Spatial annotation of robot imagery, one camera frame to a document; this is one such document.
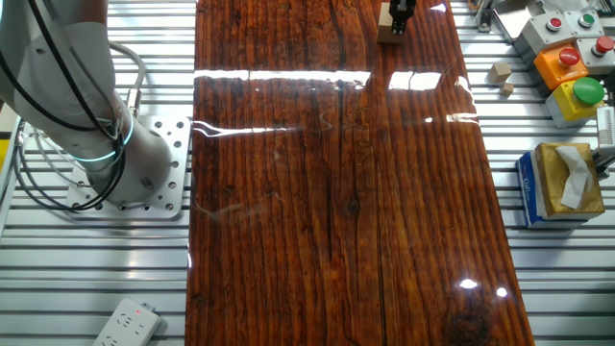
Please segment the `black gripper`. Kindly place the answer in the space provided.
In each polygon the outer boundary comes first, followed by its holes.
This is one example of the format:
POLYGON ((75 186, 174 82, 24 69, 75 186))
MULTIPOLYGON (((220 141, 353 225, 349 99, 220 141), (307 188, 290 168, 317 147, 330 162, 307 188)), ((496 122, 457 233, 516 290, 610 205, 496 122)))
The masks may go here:
POLYGON ((409 17, 414 15, 416 0, 391 0, 389 14, 391 15, 391 32, 401 35, 406 31, 409 17))

